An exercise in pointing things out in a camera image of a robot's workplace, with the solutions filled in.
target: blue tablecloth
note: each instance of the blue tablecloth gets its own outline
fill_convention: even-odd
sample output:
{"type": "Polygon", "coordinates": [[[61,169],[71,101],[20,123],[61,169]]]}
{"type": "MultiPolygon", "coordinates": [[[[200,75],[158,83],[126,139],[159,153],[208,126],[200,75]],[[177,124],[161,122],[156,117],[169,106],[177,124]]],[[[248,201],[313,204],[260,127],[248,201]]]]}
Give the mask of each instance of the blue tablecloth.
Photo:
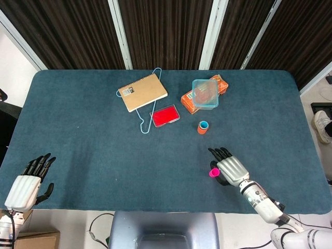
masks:
{"type": "MultiPolygon", "coordinates": [[[[226,147],[288,213],[326,213],[331,195],[299,92],[285,71],[163,71],[181,119],[140,132],[119,87],[151,71],[48,70],[37,73],[0,168],[0,203],[25,165],[51,152],[57,160],[41,187],[54,182],[40,209],[254,213],[231,186],[208,176],[208,147],[226,147]],[[194,79],[221,74],[229,84],[219,107],[191,115],[180,103],[194,79]],[[196,131],[206,120],[205,135],[196,131]]],[[[140,108],[149,119],[152,104],[140,108]]]]}

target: orange box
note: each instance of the orange box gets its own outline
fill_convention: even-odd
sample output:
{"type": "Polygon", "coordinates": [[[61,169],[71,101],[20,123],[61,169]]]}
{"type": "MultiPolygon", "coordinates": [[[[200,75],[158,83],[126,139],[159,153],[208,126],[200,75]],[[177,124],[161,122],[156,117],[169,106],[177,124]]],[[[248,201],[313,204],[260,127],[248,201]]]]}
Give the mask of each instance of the orange box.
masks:
{"type": "MultiPolygon", "coordinates": [[[[226,83],[226,81],[223,80],[223,78],[219,74],[214,75],[210,79],[215,79],[215,80],[218,81],[218,93],[219,93],[219,95],[224,94],[226,92],[226,90],[228,88],[228,84],[226,83]]],[[[193,97],[192,96],[192,90],[190,90],[189,92],[187,92],[185,95],[183,95],[181,97],[181,103],[184,105],[185,108],[187,108],[187,110],[191,114],[194,114],[199,109],[195,108],[195,106],[193,105],[192,97],[193,97]]]]}

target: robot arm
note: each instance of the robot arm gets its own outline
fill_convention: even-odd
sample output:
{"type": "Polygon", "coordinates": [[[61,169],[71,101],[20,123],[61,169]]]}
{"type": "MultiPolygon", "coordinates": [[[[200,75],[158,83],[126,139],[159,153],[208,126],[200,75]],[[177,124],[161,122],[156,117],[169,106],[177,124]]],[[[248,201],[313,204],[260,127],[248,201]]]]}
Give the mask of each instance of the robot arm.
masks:
{"type": "Polygon", "coordinates": [[[283,213],[284,206],[270,198],[255,181],[250,180],[249,172],[227,149],[209,151],[218,162],[211,162],[211,170],[218,168],[222,176],[217,180],[222,185],[240,188],[240,193],[267,223],[278,228],[271,233],[271,240],[277,249],[328,249],[332,245],[332,233],[322,230],[306,230],[296,220],[283,213]]]}
{"type": "Polygon", "coordinates": [[[0,249],[12,246],[24,223],[23,213],[29,211],[33,205],[38,205],[47,200],[53,192],[54,184],[51,183],[47,191],[37,197],[49,167],[56,160],[55,157],[47,161],[50,153],[30,161],[22,175],[19,175],[7,196],[3,211],[5,216],[0,219],[0,249]]]}

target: white sneaker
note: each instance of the white sneaker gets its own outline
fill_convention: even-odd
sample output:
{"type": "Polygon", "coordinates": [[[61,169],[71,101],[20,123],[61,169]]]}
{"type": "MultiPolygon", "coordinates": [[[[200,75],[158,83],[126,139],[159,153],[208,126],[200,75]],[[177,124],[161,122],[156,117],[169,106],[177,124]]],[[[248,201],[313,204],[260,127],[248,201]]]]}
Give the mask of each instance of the white sneaker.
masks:
{"type": "Polygon", "coordinates": [[[317,131],[317,137],[319,141],[323,144],[329,144],[332,142],[332,137],[330,137],[326,131],[325,127],[331,123],[332,120],[326,115],[323,110],[318,111],[312,119],[312,126],[317,131]]]}

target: brown notebook cover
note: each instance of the brown notebook cover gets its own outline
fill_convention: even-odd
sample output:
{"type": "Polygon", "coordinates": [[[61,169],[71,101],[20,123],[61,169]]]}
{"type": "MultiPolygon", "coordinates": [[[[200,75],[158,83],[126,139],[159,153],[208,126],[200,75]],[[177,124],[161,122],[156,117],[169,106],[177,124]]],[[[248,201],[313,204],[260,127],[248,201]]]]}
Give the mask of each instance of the brown notebook cover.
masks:
{"type": "Polygon", "coordinates": [[[129,112],[168,95],[155,74],[119,88],[119,93],[129,112]]]}

